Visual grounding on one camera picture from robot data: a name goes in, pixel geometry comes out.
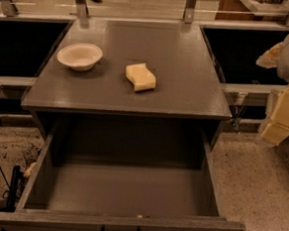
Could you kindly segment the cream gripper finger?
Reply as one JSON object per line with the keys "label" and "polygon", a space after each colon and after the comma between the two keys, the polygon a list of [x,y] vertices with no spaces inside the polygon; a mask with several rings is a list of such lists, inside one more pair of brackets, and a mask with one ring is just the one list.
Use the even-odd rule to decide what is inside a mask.
{"label": "cream gripper finger", "polygon": [[277,94],[275,106],[261,127],[260,137],[265,143],[277,146],[289,137],[289,86]]}
{"label": "cream gripper finger", "polygon": [[272,46],[256,60],[256,64],[263,68],[276,68],[281,47],[281,43]]}

